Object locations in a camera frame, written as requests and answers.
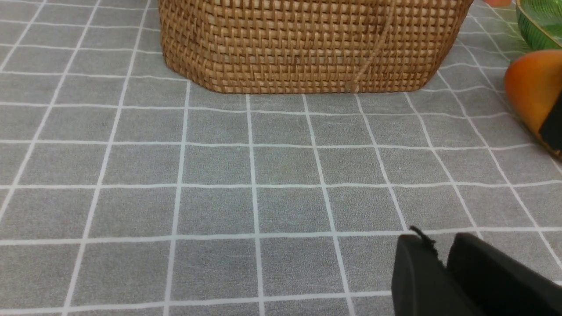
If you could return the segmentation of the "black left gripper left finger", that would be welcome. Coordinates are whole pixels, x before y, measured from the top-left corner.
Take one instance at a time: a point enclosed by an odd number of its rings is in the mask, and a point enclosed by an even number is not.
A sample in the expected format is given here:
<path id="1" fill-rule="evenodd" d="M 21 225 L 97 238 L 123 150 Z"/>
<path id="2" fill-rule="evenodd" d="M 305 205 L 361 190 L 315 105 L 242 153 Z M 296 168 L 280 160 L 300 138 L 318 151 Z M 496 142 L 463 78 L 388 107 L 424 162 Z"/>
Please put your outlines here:
<path id="1" fill-rule="evenodd" d="M 396 245 L 391 294 L 396 316 L 482 316 L 438 258 L 435 241 L 419 228 Z"/>

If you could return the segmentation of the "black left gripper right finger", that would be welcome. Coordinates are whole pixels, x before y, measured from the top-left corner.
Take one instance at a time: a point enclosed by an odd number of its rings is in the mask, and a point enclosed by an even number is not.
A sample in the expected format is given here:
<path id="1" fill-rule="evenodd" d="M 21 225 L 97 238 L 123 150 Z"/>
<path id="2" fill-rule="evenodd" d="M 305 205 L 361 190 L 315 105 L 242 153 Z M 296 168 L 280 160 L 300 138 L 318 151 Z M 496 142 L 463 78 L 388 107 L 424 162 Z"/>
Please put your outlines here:
<path id="1" fill-rule="evenodd" d="M 561 286 L 472 234 L 456 234 L 447 270 L 486 316 L 562 313 Z"/>

